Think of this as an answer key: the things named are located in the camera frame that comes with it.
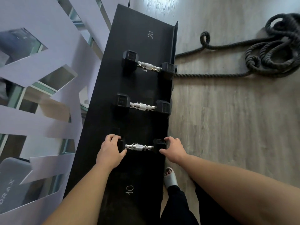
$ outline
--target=slide sandal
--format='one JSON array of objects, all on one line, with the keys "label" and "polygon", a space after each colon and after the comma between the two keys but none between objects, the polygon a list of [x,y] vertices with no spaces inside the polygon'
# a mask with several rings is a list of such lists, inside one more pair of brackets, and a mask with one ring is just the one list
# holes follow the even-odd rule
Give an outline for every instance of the slide sandal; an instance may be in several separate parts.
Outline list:
[{"label": "slide sandal", "polygon": [[166,189],[168,189],[172,185],[177,185],[178,186],[174,170],[171,167],[167,167],[166,171],[165,171],[165,174],[168,170],[171,171],[171,173],[168,174],[167,176],[164,176],[164,178],[163,178]]}]

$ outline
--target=dumbbell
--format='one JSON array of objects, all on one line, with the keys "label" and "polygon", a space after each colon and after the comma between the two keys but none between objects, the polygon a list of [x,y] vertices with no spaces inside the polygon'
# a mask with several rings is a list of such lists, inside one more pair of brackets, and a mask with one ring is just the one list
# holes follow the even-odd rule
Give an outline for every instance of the dumbbell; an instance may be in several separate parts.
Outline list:
[{"label": "dumbbell", "polygon": [[124,149],[127,149],[127,150],[134,150],[134,151],[152,151],[154,153],[158,153],[159,149],[167,148],[166,142],[161,139],[154,139],[152,146],[140,145],[138,143],[133,143],[128,145],[125,143],[125,140],[118,140],[117,145],[118,145],[119,152],[123,151]]},{"label": "dumbbell", "polygon": [[123,93],[117,93],[115,105],[119,108],[134,108],[143,111],[155,111],[158,113],[167,114],[168,117],[171,114],[171,105],[167,101],[156,100],[155,106],[150,106],[141,102],[130,102],[130,97]]},{"label": "dumbbell", "polygon": [[177,72],[177,65],[173,65],[169,62],[164,62],[163,64],[160,65],[160,67],[145,62],[141,62],[139,61],[139,55],[137,54],[137,52],[134,52],[132,50],[124,51],[123,58],[122,58],[122,67],[124,70],[130,72],[135,71],[137,67],[143,68],[145,70],[157,72],[160,75],[162,75],[163,78],[166,80],[172,80],[174,74]]}]

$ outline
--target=black pants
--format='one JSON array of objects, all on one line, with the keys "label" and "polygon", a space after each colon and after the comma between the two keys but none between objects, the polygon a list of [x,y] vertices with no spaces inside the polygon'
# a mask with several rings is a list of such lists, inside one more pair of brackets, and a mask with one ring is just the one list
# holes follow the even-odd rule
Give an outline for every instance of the black pants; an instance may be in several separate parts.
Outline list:
[{"label": "black pants", "polygon": [[[207,224],[240,224],[215,202],[197,183],[196,195],[199,201],[201,225]],[[161,225],[199,225],[197,219],[188,208],[185,193],[178,186],[168,188],[169,199],[160,217]]]}]

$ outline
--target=forearm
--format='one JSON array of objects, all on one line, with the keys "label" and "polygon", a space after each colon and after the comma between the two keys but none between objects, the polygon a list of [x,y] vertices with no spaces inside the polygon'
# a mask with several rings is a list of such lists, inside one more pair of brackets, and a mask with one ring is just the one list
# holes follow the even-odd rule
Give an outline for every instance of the forearm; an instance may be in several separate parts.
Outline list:
[{"label": "forearm", "polygon": [[43,225],[97,224],[110,169],[95,165],[70,191]]},{"label": "forearm", "polygon": [[186,155],[178,163],[243,224],[295,224],[300,189],[234,166]]}]

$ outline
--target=black rope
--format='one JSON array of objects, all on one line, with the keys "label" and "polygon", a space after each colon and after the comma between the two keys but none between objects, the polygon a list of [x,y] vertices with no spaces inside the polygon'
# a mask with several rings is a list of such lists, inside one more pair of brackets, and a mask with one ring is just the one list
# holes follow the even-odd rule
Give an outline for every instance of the black rope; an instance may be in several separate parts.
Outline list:
[{"label": "black rope", "polygon": [[[282,20],[276,22],[274,26],[271,27],[271,23],[278,18],[282,18]],[[199,53],[204,49],[225,50],[250,45],[245,54],[246,66],[249,69],[248,72],[235,74],[176,73],[175,77],[232,78],[258,74],[277,78],[292,74],[300,67],[300,14],[282,13],[275,15],[267,21],[265,30],[269,36],[267,38],[246,40],[220,46],[211,46],[209,44],[210,35],[207,31],[205,31],[200,35],[202,47],[175,55],[175,58],[180,58]],[[260,49],[258,56],[252,55],[252,52],[255,49]],[[272,56],[282,50],[287,52],[289,59],[283,63],[273,62],[271,60]]]}]

